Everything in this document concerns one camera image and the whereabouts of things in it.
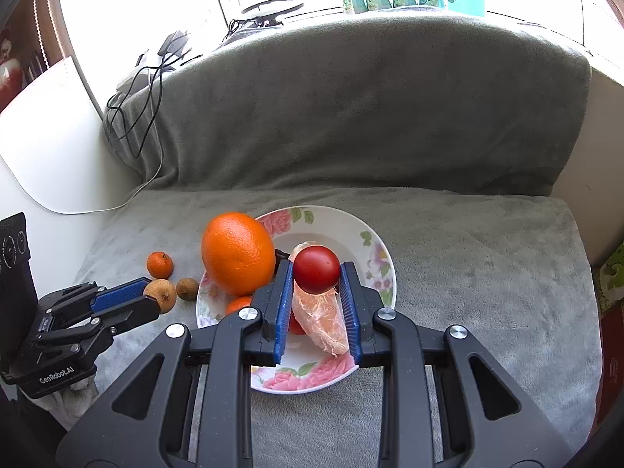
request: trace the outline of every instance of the floral plate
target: floral plate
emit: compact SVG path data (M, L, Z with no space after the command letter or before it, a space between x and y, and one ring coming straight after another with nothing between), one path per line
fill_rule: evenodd
M290 253L300 243L316 241L330 248L341 262L353 261L360 281L377 289L383 303L394 308L396 273L388 248L359 218L333 207L295 206L263 215L258 221L279 250ZM204 273L197 296L197 326L218 323L232 298ZM339 382L357 368L350 353L334 357L314 345L308 336L288 333L282 364L252 366L252 389L303 394Z

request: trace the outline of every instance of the orange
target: orange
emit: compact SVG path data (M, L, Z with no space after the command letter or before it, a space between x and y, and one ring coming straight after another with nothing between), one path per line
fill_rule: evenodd
M222 290L249 296L271 281L275 247L260 222L244 213L224 213L204 231L202 260L207 275Z
M146 267L154 278L167 279L174 271L174 261L164 251L155 251L147 258Z
M252 303L252 299L249 296L245 296L242 298L234 299L230 301L230 304L225 308L225 314L229 315L230 313L234 313L239 309L246 308Z

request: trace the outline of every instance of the triangular cutout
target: triangular cutout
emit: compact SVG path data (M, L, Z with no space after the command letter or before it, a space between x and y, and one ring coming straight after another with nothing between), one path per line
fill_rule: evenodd
M517 414L520 405L496 378L483 361L477 357L470 358L470 368L477 382L477 389L483 405L483 411L489 420L497 420L508 415Z
M146 364L141 373L114 400L112 410L136 420L145 419L164 360L164 356L158 354Z

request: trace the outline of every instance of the plate rim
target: plate rim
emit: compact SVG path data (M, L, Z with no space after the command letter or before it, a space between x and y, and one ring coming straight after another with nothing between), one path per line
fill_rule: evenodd
M332 211L337 211L337 212L339 212L341 214L344 214L344 215L347 215L348 217L351 217L354 220L356 220L357 222L363 224L370 232L372 232L372 234L374 234L377 237L377 239L383 245L383 248L386 251L386 255L388 255L388 261L389 261L389 264L390 264L390 269L392 271L392 275L394 276L394 289L392 290L392 303L391 303L391 306L390 306L391 308L394 309L394 306L396 305L396 295L397 295L397 288L398 288L397 278L396 278L396 269L394 268L394 261L392 260L392 256L391 256L390 251L388 250L388 247L386 246L384 240L380 237L379 234L377 234L377 232L370 225L368 225L361 218L358 218L354 214L351 214L351 213L349 213L347 211L343 211L342 209L338 209L337 207L322 206L320 204L295 204L295 205L291 205L291 206L280 207L279 209L274 209L272 211L268 211L267 213L263 213L260 216L256 216L254 219L258 220L260 218L263 218L264 216L271 215L272 213L277 213L278 211L284 211L284 210L288 210L288 209L293 209L295 207L298 207L298 208L302 208L302 207L319 208L319 207L321 207L322 209L329 209L329 210L332 210ZM206 273L206 270L204 269L204 272L202 273L202 279L203 279L205 273ZM198 300L197 300L197 302L195 304L195 323L197 325L197 328L200 328L199 327L199 316L198 316L198 312L197 312L198 304L199 304L199 297L197 299ZM329 382L325 382L325 383L323 383L323 384L321 384L319 386L312 387L311 389L300 389L300 390L266 389L264 387L255 387L254 383L253 383L253 380L250 382L250 388L253 389L253 390L257 390L258 392L264 392L266 394L282 394L282 395L307 394L308 392L316 392L317 390L322 390L322 389L325 389L326 387L332 386L333 384L339 383L340 381L342 381L345 378L347 378L350 374L352 374L358 368L359 368L359 366L357 364L355 364L352 368L350 368L348 371L345 371L344 373L342 373L337 378L335 378L333 380L330 380Z

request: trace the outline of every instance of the red vase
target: red vase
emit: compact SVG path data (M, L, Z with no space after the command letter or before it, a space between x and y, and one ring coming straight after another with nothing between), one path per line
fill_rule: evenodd
M24 72L15 59L0 64L0 112L22 91Z

